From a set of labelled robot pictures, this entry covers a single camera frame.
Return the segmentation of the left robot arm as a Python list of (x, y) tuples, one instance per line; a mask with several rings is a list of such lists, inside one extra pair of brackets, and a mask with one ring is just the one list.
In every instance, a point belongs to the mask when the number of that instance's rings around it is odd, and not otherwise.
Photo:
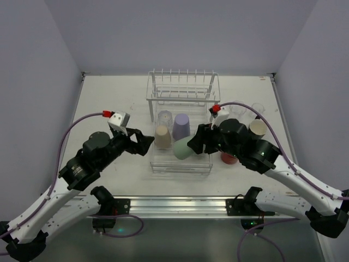
[(1, 239), (7, 253), (17, 261), (32, 261), (46, 248), (49, 239), (93, 215), (110, 216), (114, 198), (104, 187), (97, 186), (77, 204), (64, 205), (100, 178), (101, 172), (122, 153), (147, 154), (154, 137), (138, 129), (125, 133), (95, 132), (85, 141), (76, 156), (69, 160), (53, 184), (23, 214), (10, 222), (1, 222)]

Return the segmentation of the large green plastic cup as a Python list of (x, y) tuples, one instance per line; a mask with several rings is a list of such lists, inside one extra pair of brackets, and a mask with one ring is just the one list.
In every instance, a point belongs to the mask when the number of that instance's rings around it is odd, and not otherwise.
[(187, 136), (180, 140), (177, 140), (173, 144), (173, 154), (179, 160), (185, 160), (195, 154), (195, 152), (187, 145), (187, 143), (193, 138), (193, 136)]

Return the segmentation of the clear faceted glass cup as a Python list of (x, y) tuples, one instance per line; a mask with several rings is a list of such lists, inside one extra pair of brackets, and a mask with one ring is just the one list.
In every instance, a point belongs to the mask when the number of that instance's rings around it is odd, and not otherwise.
[(166, 126), (171, 129), (173, 126), (172, 113), (168, 110), (162, 110), (158, 113), (158, 125)]

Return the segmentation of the beige plastic cup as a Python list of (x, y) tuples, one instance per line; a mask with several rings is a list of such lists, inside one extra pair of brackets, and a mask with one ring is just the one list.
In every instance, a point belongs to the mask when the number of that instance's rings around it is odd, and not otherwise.
[(171, 135), (166, 126), (160, 125), (156, 127), (155, 145), (159, 149), (168, 149), (171, 147)]

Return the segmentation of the clear ribbed glass cup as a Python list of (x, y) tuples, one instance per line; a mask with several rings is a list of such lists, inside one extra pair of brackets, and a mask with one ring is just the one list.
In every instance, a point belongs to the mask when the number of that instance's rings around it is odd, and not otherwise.
[(230, 105), (230, 115), (232, 118), (238, 119), (238, 118), (241, 118), (245, 114), (246, 108), (239, 105), (239, 104), (243, 104), (242, 101), (236, 100), (234, 102), (238, 103), (238, 104)]

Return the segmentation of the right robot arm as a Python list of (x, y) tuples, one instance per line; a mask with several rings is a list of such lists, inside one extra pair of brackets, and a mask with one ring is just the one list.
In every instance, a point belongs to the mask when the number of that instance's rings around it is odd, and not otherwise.
[(316, 232), (333, 239), (346, 228), (348, 191), (313, 177), (290, 161), (280, 147), (267, 140), (253, 139), (238, 120), (224, 120), (219, 126), (199, 125), (187, 146), (196, 154), (220, 151), (235, 156), (242, 166), (282, 183), (297, 194), (293, 198), (251, 187), (244, 197), (246, 209), (305, 219)]

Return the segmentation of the black ceramic mug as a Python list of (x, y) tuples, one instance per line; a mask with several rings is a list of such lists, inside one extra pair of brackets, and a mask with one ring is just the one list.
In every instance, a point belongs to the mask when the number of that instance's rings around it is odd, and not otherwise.
[(255, 119), (248, 126), (248, 133), (251, 140), (262, 139), (267, 133), (268, 127), (261, 119)]

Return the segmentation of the red ceramic mug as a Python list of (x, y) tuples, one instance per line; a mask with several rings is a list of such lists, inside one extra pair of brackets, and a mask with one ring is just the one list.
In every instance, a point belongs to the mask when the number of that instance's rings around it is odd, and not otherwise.
[(238, 159), (236, 157), (223, 152), (221, 153), (220, 158), (225, 164), (228, 165), (233, 165), (238, 162)]

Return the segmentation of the lavender plastic cup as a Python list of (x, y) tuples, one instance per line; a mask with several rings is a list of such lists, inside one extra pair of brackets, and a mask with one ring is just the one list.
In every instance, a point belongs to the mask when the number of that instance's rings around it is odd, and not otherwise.
[(172, 136), (176, 141), (190, 136), (190, 121), (187, 114), (178, 114), (175, 116)]

